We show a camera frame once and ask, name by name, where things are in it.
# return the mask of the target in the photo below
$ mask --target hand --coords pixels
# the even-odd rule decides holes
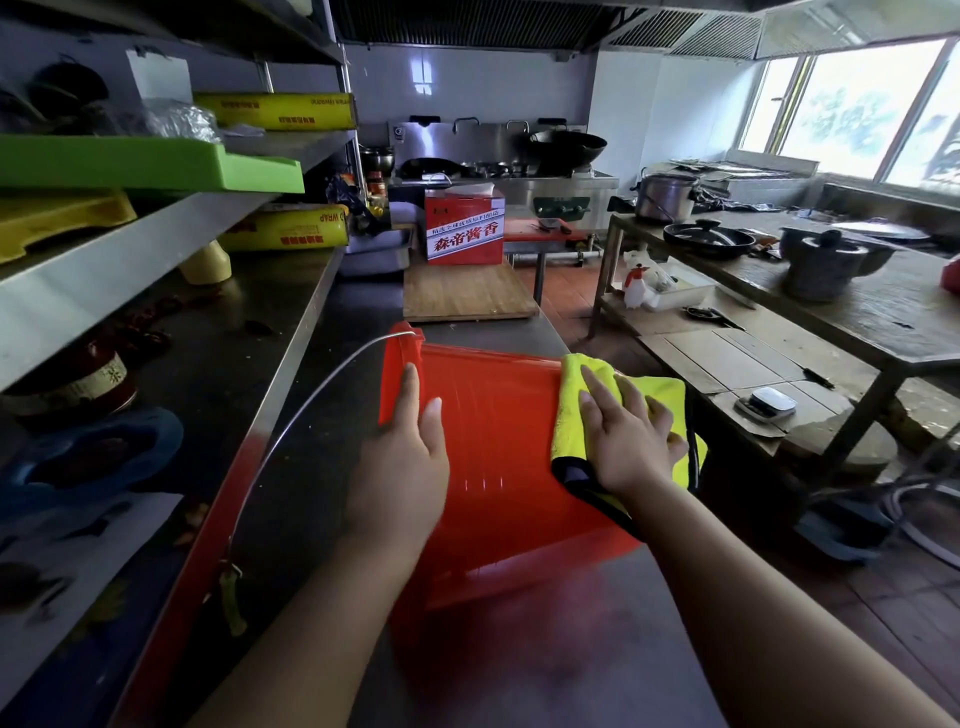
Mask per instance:
[[[587,436],[587,460],[600,484],[615,496],[636,502],[646,489],[671,486],[673,466],[686,455],[686,440],[670,431],[673,413],[634,384],[616,375],[623,406],[582,367],[589,394],[581,392],[580,414]]]
[[[350,476],[346,521],[351,538],[416,561],[446,503],[446,459],[441,401],[420,409],[417,368],[403,369],[394,418],[360,450]]]

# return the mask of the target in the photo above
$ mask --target black wok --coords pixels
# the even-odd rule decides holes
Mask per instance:
[[[538,174],[566,175],[590,164],[607,148],[607,140],[594,134],[550,130],[530,134],[530,154],[540,160]]]
[[[444,174],[452,180],[462,177],[480,177],[463,164],[438,157],[417,157],[407,159],[400,165],[399,173],[403,180],[419,180],[423,175]]]

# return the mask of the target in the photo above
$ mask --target wall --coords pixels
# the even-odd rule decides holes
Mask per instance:
[[[561,116],[586,124],[595,55],[348,46],[350,85],[363,123],[431,114],[502,123]]]
[[[758,64],[664,56],[640,166],[719,159],[733,146]]]
[[[733,146],[758,64],[601,51],[588,131],[607,139],[594,167],[629,195],[639,171],[671,158],[720,158]]]
[[[640,168],[662,61],[653,53],[597,54],[587,131],[607,140],[593,167],[620,179],[619,195],[630,195]]]

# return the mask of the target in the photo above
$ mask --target green plastic tray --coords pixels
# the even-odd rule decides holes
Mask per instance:
[[[0,134],[0,187],[303,192],[300,163],[148,136]]]

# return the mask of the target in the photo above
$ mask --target black frying pan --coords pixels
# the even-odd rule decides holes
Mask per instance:
[[[552,129],[530,134],[530,153],[540,160],[540,174],[569,174],[590,164],[607,148],[607,140],[583,132]]]
[[[447,175],[452,180],[467,177],[480,177],[463,164],[457,164],[449,159],[438,157],[417,157],[407,159],[400,165],[399,173],[402,180],[419,180],[423,175]]]
[[[700,257],[733,260],[749,253],[756,245],[756,238],[748,232],[722,228],[718,220],[703,219],[666,226],[663,242],[681,245]]]

